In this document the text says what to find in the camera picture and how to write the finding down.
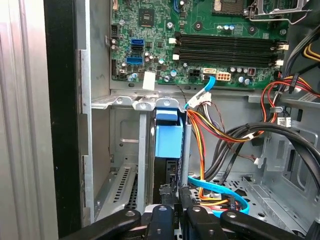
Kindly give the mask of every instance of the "cable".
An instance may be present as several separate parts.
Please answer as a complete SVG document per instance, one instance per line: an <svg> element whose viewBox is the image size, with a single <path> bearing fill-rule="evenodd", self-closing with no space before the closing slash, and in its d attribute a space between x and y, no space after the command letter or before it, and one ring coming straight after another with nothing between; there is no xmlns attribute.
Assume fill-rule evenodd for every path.
<svg viewBox="0 0 320 240"><path fill-rule="evenodd" d="M234 152L234 154L233 154L228 166L226 167L226 170L225 170L221 180L218 183L219 185L223 185L225 183L226 179L228 178L228 176L229 176L229 174L231 172L231 169L232 169L233 165L235 164L236 158L239 155L240 150L241 150L243 145L244 145L243 143L240 143L238 145L238 147L236 148L236 150L235 150L235 152Z"/></svg>

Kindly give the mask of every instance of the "cable tie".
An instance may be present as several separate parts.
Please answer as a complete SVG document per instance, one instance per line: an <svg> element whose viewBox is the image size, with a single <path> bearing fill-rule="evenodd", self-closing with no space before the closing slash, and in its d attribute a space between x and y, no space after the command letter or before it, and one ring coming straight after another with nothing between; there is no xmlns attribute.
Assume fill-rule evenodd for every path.
<svg viewBox="0 0 320 240"><path fill-rule="evenodd" d="M292 92L295 90L298 78L299 78L299 73L297 72L297 73L294 74L293 79L291 81L291 84L290 84L290 87L289 87L289 94L292 94Z"/></svg>

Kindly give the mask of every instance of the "white sticker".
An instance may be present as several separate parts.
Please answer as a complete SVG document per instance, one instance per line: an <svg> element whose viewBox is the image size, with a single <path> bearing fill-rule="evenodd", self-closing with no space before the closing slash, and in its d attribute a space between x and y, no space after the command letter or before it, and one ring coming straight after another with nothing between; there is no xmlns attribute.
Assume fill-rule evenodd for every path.
<svg viewBox="0 0 320 240"><path fill-rule="evenodd" d="M142 88L145 90L153 91L155 90L155 84L156 84L156 73L151 71L145 71Z"/></svg>
<svg viewBox="0 0 320 240"><path fill-rule="evenodd" d="M311 92L308 92L304 96L300 97L298 101L303 101L303 102L312 102L315 100L317 96L313 95Z"/></svg>
<svg viewBox="0 0 320 240"><path fill-rule="evenodd" d="M285 126L291 128L291 117L288 116L285 118Z"/></svg>
<svg viewBox="0 0 320 240"><path fill-rule="evenodd" d="M283 127L286 127L286 118L285 117L278 117L277 124Z"/></svg>

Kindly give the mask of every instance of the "blue drive bracket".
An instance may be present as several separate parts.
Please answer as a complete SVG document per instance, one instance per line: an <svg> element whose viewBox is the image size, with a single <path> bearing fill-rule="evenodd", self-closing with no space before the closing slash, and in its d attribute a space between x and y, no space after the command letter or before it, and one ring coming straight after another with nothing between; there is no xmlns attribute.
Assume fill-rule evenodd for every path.
<svg viewBox="0 0 320 240"><path fill-rule="evenodd" d="M188 177L188 182L191 183L192 185L195 185L196 187L204 188L204 189L216 192L218 194L229 194L234 196L235 200L241 203L241 205L243 206L242 207L243 209L240 212L244 214L249 214L250 205L248 204L248 202L242 196L235 193L234 191L231 191L229 188L220 186L212 182L197 180L190 176ZM216 211L216 210L212 210L212 212L218 218L220 218L220 215L223 213L223 211Z"/></svg>
<svg viewBox="0 0 320 240"><path fill-rule="evenodd" d="M155 157L181 158L184 125L176 108L157 108L155 130Z"/></svg>

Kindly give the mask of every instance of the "black ram slot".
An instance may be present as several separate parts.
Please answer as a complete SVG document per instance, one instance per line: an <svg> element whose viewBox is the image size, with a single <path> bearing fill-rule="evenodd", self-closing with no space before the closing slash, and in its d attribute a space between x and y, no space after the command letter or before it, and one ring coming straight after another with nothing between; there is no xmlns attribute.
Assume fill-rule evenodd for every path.
<svg viewBox="0 0 320 240"><path fill-rule="evenodd" d="M199 48L229 48L271 52L278 45L277 40L181 34L177 46Z"/></svg>
<svg viewBox="0 0 320 240"><path fill-rule="evenodd" d="M264 59L268 60L271 57L275 57L275 55L272 55L270 53L244 53L244 52L229 52L229 51L203 51L203 50L188 50L188 49L180 49L179 51L180 55L183 54L190 54L190 55L196 55L196 56L223 56L228 58L250 58L252 60L254 59Z"/></svg>
<svg viewBox="0 0 320 240"><path fill-rule="evenodd" d="M180 50L179 59L189 62L228 63L242 66L268 67L274 65L275 55L261 55L233 52L208 52L199 50Z"/></svg>

